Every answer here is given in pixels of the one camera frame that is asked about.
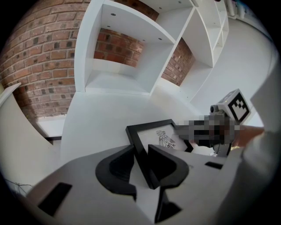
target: picture frame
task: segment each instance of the picture frame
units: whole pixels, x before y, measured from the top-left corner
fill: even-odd
[[[163,127],[163,126],[167,126],[167,125],[171,125],[173,127],[173,129],[175,129],[177,127],[177,125],[173,122],[172,119],[161,120],[161,121],[151,122],[151,123],[143,123],[143,124],[132,125],[132,126],[126,127],[126,133],[128,135],[129,141],[130,141],[131,145],[134,145],[134,147],[135,147],[134,155],[140,166],[142,174],[144,175],[144,178],[146,179],[148,186],[151,189],[156,189],[157,187],[159,187],[159,181],[151,169],[151,163],[153,163],[153,162],[150,162],[150,158],[148,157],[148,154],[143,146],[143,143],[138,135],[138,132],[146,131],[146,130],[150,130],[150,129],[154,129],[154,128],[158,128],[158,127]],[[167,138],[168,142],[170,144],[175,143],[175,141],[171,140],[171,138],[169,138],[169,137],[163,137],[163,138]],[[185,152],[192,152],[193,147],[189,143],[189,141],[183,140],[183,139],[181,139],[181,140],[184,141],[184,143],[186,145]]]

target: white shelf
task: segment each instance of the white shelf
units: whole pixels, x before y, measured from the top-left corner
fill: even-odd
[[[225,19],[227,17],[227,12],[225,10],[219,10],[219,16],[220,16],[220,24],[223,26]]]
[[[158,13],[168,12],[179,8],[193,7],[190,0],[140,0],[141,2],[153,8]]]
[[[216,45],[214,51],[213,51],[213,60],[214,60],[214,64],[216,64],[216,62],[218,61],[218,58],[220,56],[220,53],[222,51],[223,47],[220,45]]]
[[[222,33],[223,33],[223,46],[224,46],[224,44],[225,44],[225,41],[226,41],[226,39],[227,39],[227,36],[228,36],[228,31],[226,31],[226,30],[223,30],[223,31],[222,31]]]
[[[133,76],[99,70],[93,70],[90,74],[86,92],[149,95]]]
[[[102,6],[101,27],[126,34],[139,41],[145,40],[145,43],[176,42],[168,32],[146,15],[109,0],[105,0]]]
[[[208,33],[208,36],[209,36],[211,49],[214,49],[215,46],[216,46],[216,43],[218,41],[218,38],[219,38],[220,27],[208,26],[207,25],[206,28],[207,28],[207,33]]]

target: red brick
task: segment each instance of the red brick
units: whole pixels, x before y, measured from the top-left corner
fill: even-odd
[[[128,40],[116,36],[112,36],[110,42],[113,45],[120,46],[120,47],[127,47],[130,43]]]
[[[113,62],[123,63],[124,57],[120,56],[120,55],[116,55],[116,54],[108,54],[107,55],[107,60],[113,61]]]
[[[139,58],[140,58],[140,54],[139,54],[139,53],[137,53],[137,52],[134,52],[134,54],[133,54],[133,60],[138,61],[138,60],[139,60]]]
[[[105,54],[104,54],[104,52],[95,51],[94,58],[105,59]]]
[[[71,100],[66,99],[66,95],[65,94],[61,94],[61,100],[58,101],[60,106],[69,106],[71,103]]]
[[[14,54],[17,54],[18,52],[22,51],[23,47],[24,47],[23,43],[20,43],[17,46],[15,46],[14,49],[13,49]]]
[[[34,112],[36,114],[44,114],[45,113],[45,110],[44,109],[35,109]]]
[[[65,3],[81,3],[83,0],[65,0]]]
[[[61,29],[78,29],[81,21],[59,22],[46,25],[45,32],[61,30]]]
[[[51,101],[50,97],[48,95],[40,96],[39,97],[40,102],[49,102]]]
[[[27,58],[27,57],[29,57],[29,51],[21,52],[21,53],[19,53],[19,54],[15,55],[14,57],[11,58],[11,64],[14,64],[14,63],[16,63],[16,62],[18,62],[18,61],[20,61],[24,58]]]
[[[13,76],[7,76],[2,80],[2,85],[7,85],[8,83],[11,83],[12,81],[14,81]]]
[[[99,51],[114,52],[115,46],[112,45],[112,44],[99,43],[98,44],[98,50]]]
[[[61,95],[60,94],[52,94],[50,96],[50,98],[51,98],[52,101],[55,101],[55,100],[61,99]]]
[[[33,29],[48,23],[53,23],[56,21],[57,15],[49,15],[42,17],[40,19],[31,21],[30,23],[27,24],[27,29]]]
[[[60,69],[60,68],[73,68],[73,67],[74,67],[74,60],[44,63],[44,70]]]
[[[30,68],[22,69],[14,74],[14,78],[18,79],[29,74],[31,74]]]
[[[38,80],[37,74],[29,75],[28,80],[29,80],[29,82],[37,81]]]
[[[57,111],[57,112],[68,111],[68,107],[65,107],[65,106],[57,107],[57,108],[56,108],[56,111]]]
[[[20,61],[20,62],[18,62],[16,64],[14,64],[14,69],[15,70],[20,70],[20,69],[24,68],[24,66],[25,66],[25,64],[24,64],[24,61],[22,60],[22,61]]]
[[[77,38],[77,36],[78,36],[78,30],[71,31],[71,35],[70,35],[71,38]]]
[[[57,31],[53,33],[53,40],[64,40],[69,38],[69,31]]]
[[[36,11],[39,11],[41,9],[45,9],[47,7],[51,7],[51,6],[54,6],[54,5],[60,5],[63,3],[63,0],[44,0],[42,2],[39,2],[37,4],[37,6],[33,9],[32,12],[36,12]]]
[[[41,27],[36,28],[36,29],[33,29],[33,30],[31,31],[31,37],[34,37],[34,36],[43,34],[43,33],[44,33],[44,29],[45,29],[44,26],[41,26]]]
[[[62,59],[66,58],[66,51],[52,51],[51,59]]]
[[[74,76],[74,69],[68,69],[68,76]]]
[[[69,11],[86,11],[88,5],[86,4],[65,4],[53,7],[51,13],[69,12]]]
[[[76,18],[77,20],[83,20],[85,12],[77,12]]]
[[[68,93],[69,92],[69,88],[68,87],[55,87],[54,90],[55,90],[55,93],[58,93],[58,94],[64,94],[64,93]]]
[[[137,66],[137,62],[135,60],[132,60],[132,59],[129,59],[129,58],[125,58],[123,63],[126,64],[126,65],[133,66],[133,67]]]
[[[53,78],[66,77],[66,76],[67,76],[67,70],[66,69],[53,70]]]
[[[75,12],[61,13],[61,14],[58,15],[57,21],[73,20],[75,18],[75,15],[76,15]]]
[[[75,50],[68,50],[67,58],[74,58],[74,56],[75,56]]]
[[[45,62],[50,60],[50,53],[45,53],[39,56],[34,56],[26,59],[25,66],[33,65],[35,63]]]
[[[39,72],[42,72],[42,71],[43,71],[43,66],[42,66],[42,64],[32,66],[32,67],[31,67],[31,71],[32,71],[32,73],[39,73]]]
[[[111,35],[107,33],[99,33],[97,40],[110,42]]]
[[[46,83],[48,87],[58,86],[58,85],[71,85],[74,84],[74,78],[47,80]]]
[[[39,80],[45,80],[52,77],[51,72],[43,72],[37,75]]]
[[[54,43],[47,43],[43,45],[43,51],[51,51],[54,49]]]
[[[75,48],[76,46],[76,40],[64,40],[60,42],[60,48]]]
[[[47,16],[50,14],[50,11],[51,11],[51,8],[40,10],[40,11],[36,12],[35,17],[41,18],[43,16]]]
[[[134,51],[136,51],[136,52],[138,52],[138,53],[141,53],[143,47],[142,47],[140,44],[134,43],[134,42],[133,42],[133,43],[131,43],[131,44],[129,45],[129,49],[132,49],[132,50],[134,50]]]
[[[54,109],[54,108],[47,108],[47,109],[45,109],[45,112],[46,113],[55,113],[56,109]]]
[[[70,87],[69,87],[69,91],[70,91],[70,92],[76,92],[75,86],[70,86]]]
[[[42,53],[42,45],[35,46],[29,50],[30,56],[33,56],[35,54],[40,54],[40,53]]]

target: cable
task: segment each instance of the cable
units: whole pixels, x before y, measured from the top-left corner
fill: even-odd
[[[22,186],[30,186],[30,187],[33,187],[32,185],[24,185],[24,184],[19,184],[19,183],[15,183],[15,182],[9,181],[9,180],[7,180],[7,179],[5,179],[5,180],[8,181],[8,182],[10,182],[10,183],[12,183],[12,184],[14,184],[14,185],[17,185],[17,186],[18,186],[18,193],[20,193],[20,194],[21,194],[20,189],[26,194],[26,192],[25,192],[25,190],[22,188]]]

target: black slot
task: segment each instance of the black slot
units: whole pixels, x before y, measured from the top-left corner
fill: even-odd
[[[208,167],[213,167],[213,168],[219,169],[219,170],[221,168],[223,168],[223,165],[219,164],[219,163],[207,162],[205,165]]]
[[[39,209],[53,216],[71,188],[70,184],[59,183],[38,205]]]

